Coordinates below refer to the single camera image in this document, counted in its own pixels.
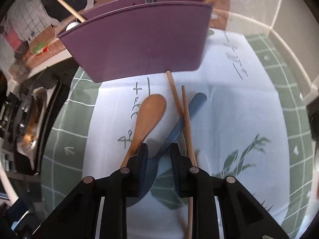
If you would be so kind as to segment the blue plastic spoon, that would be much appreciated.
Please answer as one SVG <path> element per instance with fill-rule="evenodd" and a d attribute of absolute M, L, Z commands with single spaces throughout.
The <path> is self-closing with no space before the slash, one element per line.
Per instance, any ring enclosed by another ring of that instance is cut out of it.
<path fill-rule="evenodd" d="M 198 92 L 194 95 L 194 97 L 188 104 L 189 117 L 191 120 L 206 103 L 206 101 L 207 96 L 205 94 Z M 159 169 L 159 161 L 161 157 L 167 151 L 170 145 L 179 138 L 184 130 L 184 127 L 184 117 L 180 117 L 157 153 L 153 157 L 147 159 L 146 163 L 142 165 L 139 197 L 128 197 L 127 208 L 137 204 L 140 200 L 142 200 L 143 197 L 146 196 L 148 191 L 152 188 L 156 180 L 157 172 Z"/>

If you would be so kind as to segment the small steel spoon white knob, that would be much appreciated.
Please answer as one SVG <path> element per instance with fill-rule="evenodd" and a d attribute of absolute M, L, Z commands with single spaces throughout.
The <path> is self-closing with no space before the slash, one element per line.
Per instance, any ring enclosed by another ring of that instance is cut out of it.
<path fill-rule="evenodd" d="M 78 26 L 80 23 L 79 22 L 71 22 L 70 24 L 68 24 L 68 26 L 66 27 L 65 31 L 69 31 L 70 29 Z"/>

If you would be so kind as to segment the orange wooden spoon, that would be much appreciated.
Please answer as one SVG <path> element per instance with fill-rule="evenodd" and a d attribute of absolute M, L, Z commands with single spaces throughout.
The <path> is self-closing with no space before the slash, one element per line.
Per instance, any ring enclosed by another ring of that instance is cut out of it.
<path fill-rule="evenodd" d="M 152 94 L 143 100 L 137 114 L 133 139 L 121 168 L 125 167 L 128 160 L 138 153 L 143 141 L 163 118 L 165 111 L 166 99 L 164 96 Z"/>

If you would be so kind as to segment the green white printed table mat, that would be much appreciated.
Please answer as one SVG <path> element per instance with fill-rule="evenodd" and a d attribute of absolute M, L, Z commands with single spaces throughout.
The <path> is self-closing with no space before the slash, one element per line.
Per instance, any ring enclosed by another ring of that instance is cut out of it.
<path fill-rule="evenodd" d="M 270 212 L 290 238 L 302 232 L 311 194 L 314 153 L 297 83 L 263 34 L 212 30 L 194 72 L 175 72 L 188 98 L 207 101 L 191 121 L 197 164 L 212 176 L 233 175 Z M 140 103 L 162 94 L 167 109 L 147 137 L 149 157 L 178 121 L 165 74 L 94 83 L 78 69 L 42 161 L 42 200 L 50 214 L 80 180 L 110 175 L 121 165 Z"/>

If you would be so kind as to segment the purple plastic utensil caddy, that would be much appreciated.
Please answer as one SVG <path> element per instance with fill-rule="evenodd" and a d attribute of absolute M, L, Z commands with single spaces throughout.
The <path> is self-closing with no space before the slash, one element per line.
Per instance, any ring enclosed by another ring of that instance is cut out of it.
<path fill-rule="evenodd" d="M 116 0 L 58 34 L 96 83 L 199 68 L 212 6 L 204 0 Z"/>

